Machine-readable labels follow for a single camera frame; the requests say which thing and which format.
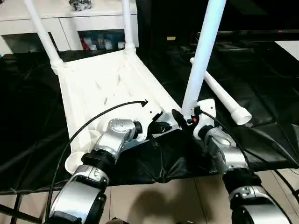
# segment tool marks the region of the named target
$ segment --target red object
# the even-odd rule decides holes
[[[87,44],[84,42],[84,40],[80,37],[80,41],[81,41],[81,44],[82,44],[82,47],[83,47],[83,50],[89,50]]]

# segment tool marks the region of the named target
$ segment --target dark background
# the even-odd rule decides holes
[[[136,0],[140,46],[196,43],[208,0]],[[217,41],[298,40],[296,0],[227,0]],[[167,41],[175,36],[175,41]]]

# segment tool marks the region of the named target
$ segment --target pipe end cap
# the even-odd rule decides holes
[[[252,118],[252,115],[244,107],[235,109],[231,116],[237,125],[244,125]]]

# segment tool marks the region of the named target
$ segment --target white bracket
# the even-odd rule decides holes
[[[202,111],[216,118],[216,106],[215,106],[214,99],[201,100],[197,102],[197,106],[199,106]],[[207,115],[201,113],[199,115],[199,122],[193,131],[193,136],[196,139],[200,140],[201,138],[198,136],[198,133],[203,126],[207,126],[207,125],[211,125],[214,127],[215,126],[214,120],[208,117]]]
[[[162,110],[157,104],[148,102],[141,110],[142,112],[137,116],[138,120],[142,126],[142,133],[136,138],[136,141],[144,141],[148,135],[148,128],[153,118],[157,114],[161,114]]]

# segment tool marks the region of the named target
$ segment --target tile floor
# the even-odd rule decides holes
[[[299,175],[281,170],[295,189]],[[299,223],[299,205],[285,184],[272,171],[257,173],[263,186],[280,203],[294,224]],[[176,224],[193,221],[197,224],[230,224],[228,194],[220,176],[174,180],[166,184],[126,185],[109,187],[101,224],[113,217],[130,224]],[[44,216],[46,193],[26,195],[21,211],[35,217]],[[0,196],[0,203],[13,207],[15,196]],[[10,217],[0,214],[0,224],[9,224]],[[17,224],[28,224],[19,220]]]

